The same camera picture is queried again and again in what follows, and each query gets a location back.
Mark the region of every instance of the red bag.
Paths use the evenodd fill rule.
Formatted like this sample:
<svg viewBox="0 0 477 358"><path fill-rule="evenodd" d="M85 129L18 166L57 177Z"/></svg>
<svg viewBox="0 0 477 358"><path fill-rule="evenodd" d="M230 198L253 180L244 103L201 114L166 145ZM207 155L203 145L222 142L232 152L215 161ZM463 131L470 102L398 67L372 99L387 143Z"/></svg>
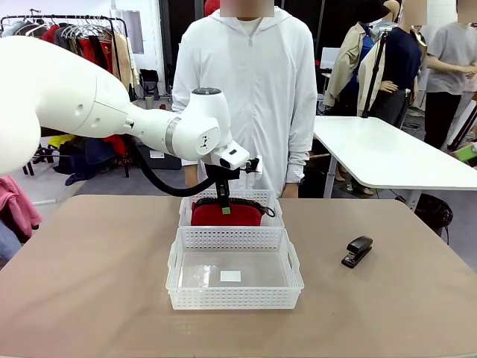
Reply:
<svg viewBox="0 0 477 358"><path fill-rule="evenodd" d="M270 207L263 207L256 201L231 198L230 214L222 213L217 198L202 198L192 204L191 226L260 226L267 214L275 217Z"/></svg>

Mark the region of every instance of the blue shirt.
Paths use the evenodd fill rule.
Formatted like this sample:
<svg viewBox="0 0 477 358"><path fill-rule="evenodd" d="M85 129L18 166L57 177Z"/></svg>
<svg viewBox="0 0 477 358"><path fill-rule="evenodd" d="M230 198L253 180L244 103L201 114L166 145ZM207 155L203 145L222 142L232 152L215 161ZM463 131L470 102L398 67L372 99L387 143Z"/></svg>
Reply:
<svg viewBox="0 0 477 358"><path fill-rule="evenodd" d="M393 28L386 42L383 81L392 81L399 90L412 90L420 68L421 51L413 34Z"/></svg>
<svg viewBox="0 0 477 358"><path fill-rule="evenodd" d="M363 38L363 47L361 48L361 54L359 55L359 62L355 70L353 71L353 76L351 77L351 81L348 82L344 91L352 94L359 94L359 84L358 84L358 71L361 65L361 62L366 57L366 55L371 51L374 46L373 38L371 37L370 28L364 25L361 25L366 32L366 36Z"/></svg>

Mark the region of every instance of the black stapler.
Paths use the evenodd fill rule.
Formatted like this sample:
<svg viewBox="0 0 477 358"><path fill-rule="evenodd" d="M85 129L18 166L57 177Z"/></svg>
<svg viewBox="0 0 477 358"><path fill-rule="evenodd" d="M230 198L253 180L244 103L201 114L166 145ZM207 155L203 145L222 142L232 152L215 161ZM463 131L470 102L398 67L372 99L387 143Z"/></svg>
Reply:
<svg viewBox="0 0 477 358"><path fill-rule="evenodd" d="M363 257L371 251L373 239L367 236L361 236L349 243L347 250L350 252L341 263L350 269L354 269Z"/></svg>

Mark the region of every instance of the white hoodie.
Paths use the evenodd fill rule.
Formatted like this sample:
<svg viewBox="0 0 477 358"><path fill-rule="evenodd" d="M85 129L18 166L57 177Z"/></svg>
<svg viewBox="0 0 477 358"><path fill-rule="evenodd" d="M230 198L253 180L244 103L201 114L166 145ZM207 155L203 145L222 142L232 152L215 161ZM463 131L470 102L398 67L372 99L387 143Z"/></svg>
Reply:
<svg viewBox="0 0 477 358"><path fill-rule="evenodd" d="M173 110L184 110L198 87L224 92L233 139L251 157L263 156L262 178L242 173L231 189L271 189L280 197L285 183L300 182L318 96L312 34L303 22L276 7L250 36L219 10L192 23L180 44ZM202 166L199 181L204 173Z"/></svg>

